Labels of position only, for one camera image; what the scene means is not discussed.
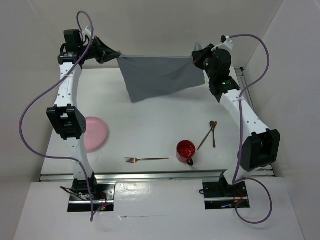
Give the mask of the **grey cloth placemat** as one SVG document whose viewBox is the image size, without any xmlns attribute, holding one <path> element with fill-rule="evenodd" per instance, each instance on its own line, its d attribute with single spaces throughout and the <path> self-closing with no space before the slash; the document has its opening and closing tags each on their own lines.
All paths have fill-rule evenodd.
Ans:
<svg viewBox="0 0 320 240">
<path fill-rule="evenodd" d="M 132 103 L 201 86 L 205 76 L 192 56 L 121 55 L 117 58 Z"/>
</svg>

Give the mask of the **pink plate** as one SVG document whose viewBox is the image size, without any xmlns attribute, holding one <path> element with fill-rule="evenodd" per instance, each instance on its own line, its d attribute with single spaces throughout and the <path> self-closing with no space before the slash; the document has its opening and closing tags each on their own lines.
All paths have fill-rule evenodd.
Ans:
<svg viewBox="0 0 320 240">
<path fill-rule="evenodd" d="M 87 152 L 99 148 L 107 139 L 108 126 L 98 117 L 89 116 L 86 120 L 86 131 L 84 134 L 84 145 Z"/>
</svg>

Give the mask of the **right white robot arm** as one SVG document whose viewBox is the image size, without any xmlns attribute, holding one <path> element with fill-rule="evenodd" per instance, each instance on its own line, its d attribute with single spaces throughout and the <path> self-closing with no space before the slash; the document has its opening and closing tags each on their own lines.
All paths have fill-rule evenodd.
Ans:
<svg viewBox="0 0 320 240">
<path fill-rule="evenodd" d="M 231 54 L 210 44 L 192 52 L 193 64 L 209 79 L 209 89 L 216 100 L 230 113 L 240 128 L 237 162 L 219 176 L 218 190 L 232 196 L 241 182 L 260 168 L 274 163 L 278 156 L 281 135 L 264 124 L 241 94 L 231 77 Z"/>
</svg>

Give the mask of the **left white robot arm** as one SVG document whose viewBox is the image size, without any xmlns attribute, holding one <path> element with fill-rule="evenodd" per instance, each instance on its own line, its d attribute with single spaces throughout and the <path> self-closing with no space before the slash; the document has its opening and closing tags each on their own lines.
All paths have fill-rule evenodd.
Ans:
<svg viewBox="0 0 320 240">
<path fill-rule="evenodd" d="M 57 98 L 53 106 L 47 108 L 46 115 L 55 132 L 64 140 L 70 157 L 76 160 L 72 188 L 92 200 L 97 197 L 99 187 L 85 148 L 87 123 L 77 108 L 78 85 L 86 60 L 95 59 L 99 64 L 104 64 L 119 58 L 121 54 L 106 46 L 97 36 L 85 44 L 77 29 L 65 30 L 63 34 L 65 43 L 58 56 L 62 82 Z"/>
</svg>

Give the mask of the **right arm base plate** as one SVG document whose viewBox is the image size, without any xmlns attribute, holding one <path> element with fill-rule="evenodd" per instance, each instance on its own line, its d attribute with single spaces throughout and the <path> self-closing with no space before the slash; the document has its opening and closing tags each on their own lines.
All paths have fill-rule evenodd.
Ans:
<svg viewBox="0 0 320 240">
<path fill-rule="evenodd" d="M 198 192 L 204 197 L 206 210 L 235 209 L 237 204 L 238 208 L 251 207 L 244 182 L 230 187 L 219 182 L 203 182 Z"/>
</svg>

